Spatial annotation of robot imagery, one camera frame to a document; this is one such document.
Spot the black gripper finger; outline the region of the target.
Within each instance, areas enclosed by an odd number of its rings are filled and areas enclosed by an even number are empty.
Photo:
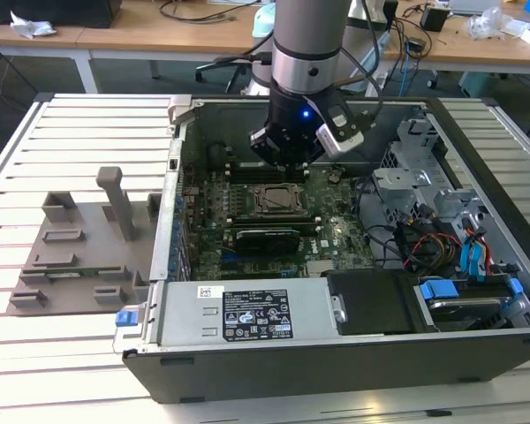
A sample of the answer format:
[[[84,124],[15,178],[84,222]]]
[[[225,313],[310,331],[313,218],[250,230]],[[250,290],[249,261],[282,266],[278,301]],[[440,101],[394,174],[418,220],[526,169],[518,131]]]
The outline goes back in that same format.
[[[249,145],[266,164],[280,171],[288,170],[287,165],[283,163],[280,147],[269,138],[265,128],[249,134]]]
[[[308,173],[308,168],[311,163],[314,163],[322,155],[325,154],[323,147],[307,147],[300,153],[299,165],[302,174]]]

